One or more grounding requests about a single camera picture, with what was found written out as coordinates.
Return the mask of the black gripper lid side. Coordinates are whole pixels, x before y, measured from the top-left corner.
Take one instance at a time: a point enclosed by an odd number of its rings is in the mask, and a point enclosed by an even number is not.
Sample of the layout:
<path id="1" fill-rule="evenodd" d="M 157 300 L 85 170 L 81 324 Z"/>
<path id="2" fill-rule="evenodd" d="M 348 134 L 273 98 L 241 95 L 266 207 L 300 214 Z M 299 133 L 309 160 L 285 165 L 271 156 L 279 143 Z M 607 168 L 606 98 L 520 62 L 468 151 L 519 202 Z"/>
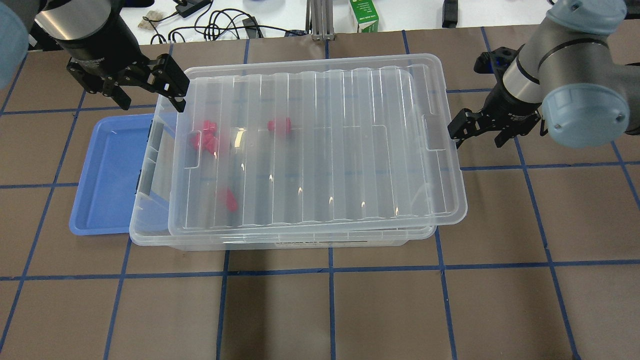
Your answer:
<path id="1" fill-rule="evenodd" d="M 516 136 L 526 136 L 541 121 L 540 104 L 529 103 L 513 96 L 502 82 L 494 85 L 480 112 L 461 109 L 447 125 L 455 148 L 471 137 L 484 132 L 498 132 L 496 148 L 502 148 Z"/>

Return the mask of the black gripper tray side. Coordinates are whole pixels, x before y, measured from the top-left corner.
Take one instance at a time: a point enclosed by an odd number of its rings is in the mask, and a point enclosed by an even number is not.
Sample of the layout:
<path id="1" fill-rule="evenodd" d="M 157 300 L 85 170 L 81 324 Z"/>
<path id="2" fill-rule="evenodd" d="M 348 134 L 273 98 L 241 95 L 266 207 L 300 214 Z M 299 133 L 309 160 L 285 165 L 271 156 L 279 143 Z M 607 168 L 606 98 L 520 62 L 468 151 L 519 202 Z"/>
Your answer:
<path id="1" fill-rule="evenodd" d="M 178 113 L 185 111 L 185 96 L 190 86 L 188 76 L 169 54 L 161 54 L 149 61 L 119 14 L 111 14 L 103 27 L 93 34 L 67 40 L 66 50 L 85 73 L 106 79 L 102 95 L 113 100 L 122 110 L 130 109 L 131 98 L 119 83 L 146 91 L 152 88 L 156 94 L 167 98 Z M 127 72 L 128 68 L 133 72 L 129 76 L 131 80 L 119 80 L 121 72 Z M 150 75 L 151 87 L 148 84 Z"/>

